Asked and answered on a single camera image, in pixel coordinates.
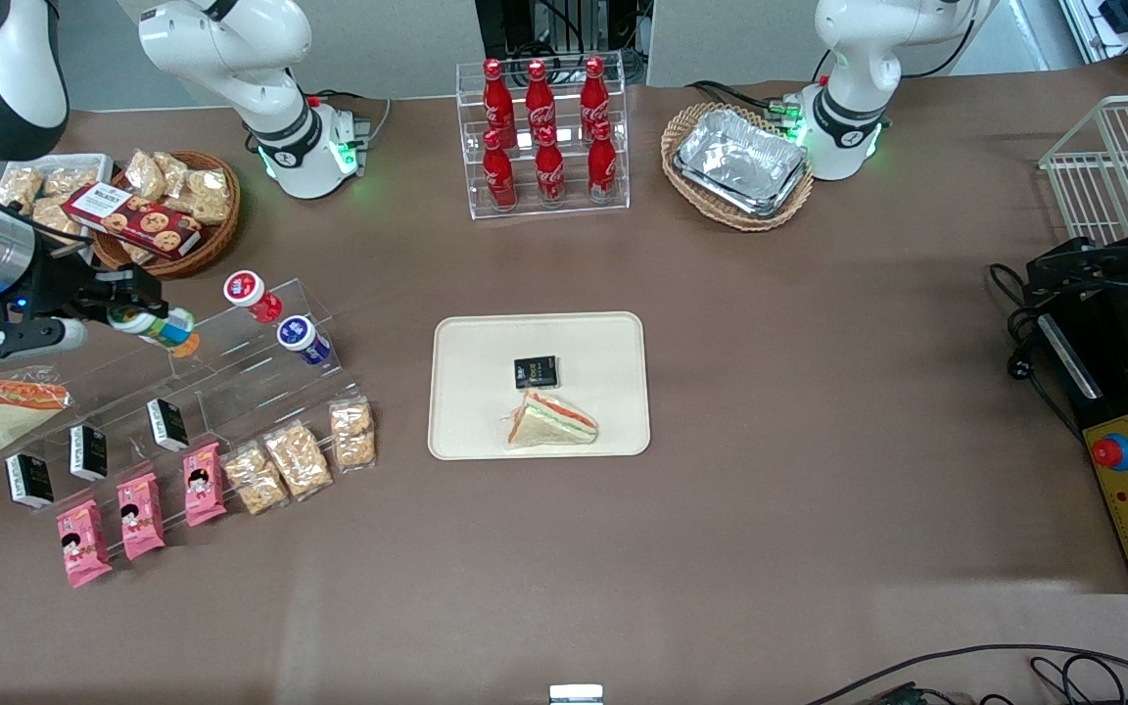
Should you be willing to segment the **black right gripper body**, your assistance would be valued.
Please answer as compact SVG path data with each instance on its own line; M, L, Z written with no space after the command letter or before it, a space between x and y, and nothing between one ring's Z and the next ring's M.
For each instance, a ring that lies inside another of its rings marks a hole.
M0 321L17 324L39 317L94 320L92 308L81 302L82 291L94 281L95 268L80 253L58 258L43 252L17 284L0 294Z

